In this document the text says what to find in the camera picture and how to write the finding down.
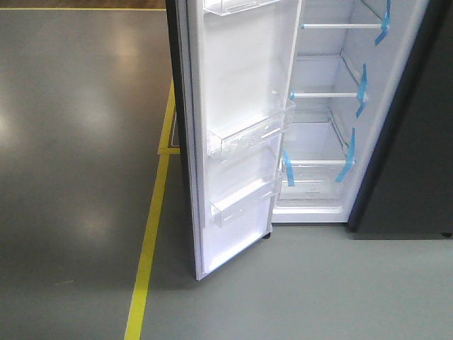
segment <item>yellow floor line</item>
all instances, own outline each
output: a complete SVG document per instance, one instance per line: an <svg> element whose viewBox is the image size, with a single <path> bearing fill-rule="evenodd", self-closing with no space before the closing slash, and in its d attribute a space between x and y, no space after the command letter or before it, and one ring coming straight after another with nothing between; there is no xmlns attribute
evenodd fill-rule
<svg viewBox="0 0 453 340"><path fill-rule="evenodd" d="M154 182L151 206L149 208L148 222L144 232L142 252L140 254L137 276L135 277L129 317L127 318L125 340L140 340L140 336L142 335L144 311L147 305L149 280L151 278L151 267L156 247L157 229L159 228L162 204L164 203L170 155L179 154L180 152L179 148L168 147L171 138L171 123L174 112L175 95L173 92L173 82L171 82L164 122L162 124L161 139L159 140L159 165L157 166L157 175Z"/></svg>
<svg viewBox="0 0 453 340"><path fill-rule="evenodd" d="M142 252L140 254L139 268L135 278L129 317L127 318L125 340L139 340L142 333L144 309L147 304L151 265L154 257L154 248L156 246L156 236L161 217L162 203L164 201L170 155L163 154L159 158L151 207L149 209L148 222L144 233Z"/></svg>
<svg viewBox="0 0 453 340"><path fill-rule="evenodd" d="M164 147L158 150L158 154L181 154L179 147Z"/></svg>
<svg viewBox="0 0 453 340"><path fill-rule="evenodd" d="M166 11L164 8L1 7L0 11Z"/></svg>
<svg viewBox="0 0 453 340"><path fill-rule="evenodd" d="M171 138L171 123L173 122L173 114L175 113L175 92L173 82L168 90L167 108L165 110L164 124L162 125L161 139L159 140L159 149L167 149Z"/></svg>

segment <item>epoxy floor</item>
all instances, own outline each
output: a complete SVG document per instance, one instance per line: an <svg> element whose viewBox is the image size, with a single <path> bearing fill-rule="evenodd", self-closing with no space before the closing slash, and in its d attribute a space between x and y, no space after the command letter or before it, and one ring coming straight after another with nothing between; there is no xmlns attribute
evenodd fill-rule
<svg viewBox="0 0 453 340"><path fill-rule="evenodd" d="M0 11L0 338L122 339L171 82L166 13Z"/></svg>
<svg viewBox="0 0 453 340"><path fill-rule="evenodd" d="M171 71L164 12L0 12L0 334L122 339ZM201 282L172 155L142 339L451 339L453 242L276 227Z"/></svg>
<svg viewBox="0 0 453 340"><path fill-rule="evenodd" d="M204 280L191 274L172 158L143 339L450 340L453 242L275 227Z"/></svg>

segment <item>refrigerator shelf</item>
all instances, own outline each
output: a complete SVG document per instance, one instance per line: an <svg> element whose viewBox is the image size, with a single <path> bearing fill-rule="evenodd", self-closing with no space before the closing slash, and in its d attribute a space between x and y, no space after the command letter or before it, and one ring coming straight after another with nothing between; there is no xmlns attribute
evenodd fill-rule
<svg viewBox="0 0 453 340"><path fill-rule="evenodd" d="M228 16L249 9L274 4L282 0L205 0L205 10L218 16Z"/></svg>
<svg viewBox="0 0 453 340"><path fill-rule="evenodd" d="M357 22L351 18L358 17ZM382 19L363 0L307 0L301 29L381 29Z"/></svg>
<svg viewBox="0 0 453 340"><path fill-rule="evenodd" d="M211 203L211 216L215 224L222 227L225 223L247 213L249 207L269 199L280 191L283 174L271 178L258 178L227 197Z"/></svg>
<svg viewBox="0 0 453 340"><path fill-rule="evenodd" d="M358 98L362 74L346 60L342 55L298 56L292 98Z"/></svg>
<svg viewBox="0 0 453 340"><path fill-rule="evenodd" d="M258 122L252 123L247 127L239 128L236 132L208 131L207 149L210 157L226 162L232 157L242 155L250 149L281 135L286 131L292 122L295 104L287 101L286 108L283 110L275 109L266 118L261 118Z"/></svg>

